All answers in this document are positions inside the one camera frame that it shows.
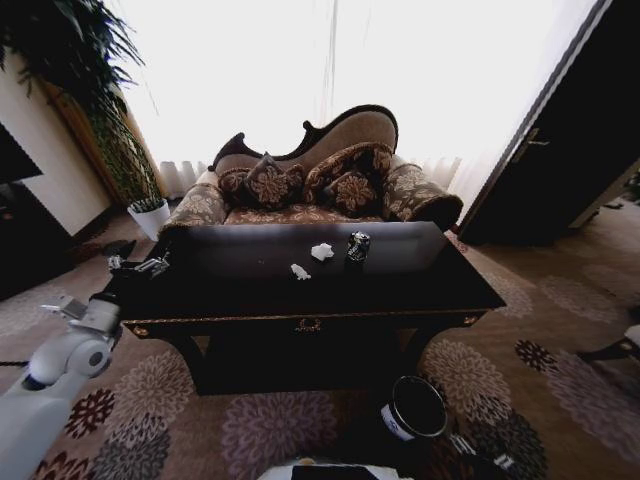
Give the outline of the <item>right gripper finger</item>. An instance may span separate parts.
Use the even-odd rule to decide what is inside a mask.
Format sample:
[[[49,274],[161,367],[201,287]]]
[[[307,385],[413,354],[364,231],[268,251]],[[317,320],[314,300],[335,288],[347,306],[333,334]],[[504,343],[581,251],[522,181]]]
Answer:
[[[457,433],[448,433],[447,438],[460,455],[475,456],[476,451],[472,445]]]

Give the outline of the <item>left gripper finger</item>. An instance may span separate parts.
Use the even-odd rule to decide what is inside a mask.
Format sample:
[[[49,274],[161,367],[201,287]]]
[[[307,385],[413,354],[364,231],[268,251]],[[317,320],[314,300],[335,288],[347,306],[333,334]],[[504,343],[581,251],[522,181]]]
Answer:
[[[149,258],[141,263],[141,274],[144,276],[158,276],[164,273],[170,266],[170,252],[166,251],[162,255]]]
[[[117,240],[107,244],[102,255],[106,258],[109,270],[116,270],[123,266],[137,244],[136,240]]]

